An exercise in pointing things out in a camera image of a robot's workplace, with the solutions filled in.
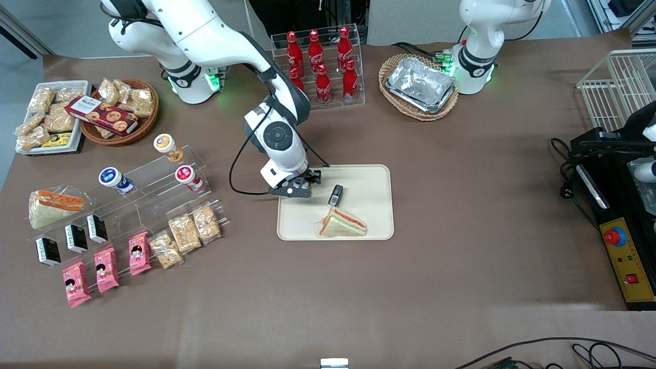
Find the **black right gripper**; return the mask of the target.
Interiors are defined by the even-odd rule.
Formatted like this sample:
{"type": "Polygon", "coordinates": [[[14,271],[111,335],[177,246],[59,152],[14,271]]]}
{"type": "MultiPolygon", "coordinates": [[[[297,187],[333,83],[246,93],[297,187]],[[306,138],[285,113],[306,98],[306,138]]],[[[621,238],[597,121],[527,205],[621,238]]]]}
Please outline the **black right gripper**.
{"type": "MultiPolygon", "coordinates": [[[[306,180],[312,184],[321,184],[321,171],[307,171],[306,180]]],[[[298,186],[294,183],[288,183],[286,186],[280,186],[276,188],[270,187],[270,194],[272,196],[277,196],[279,198],[306,198],[310,199],[313,197],[313,194],[307,196],[307,188],[303,188],[302,185],[298,186]]]]}

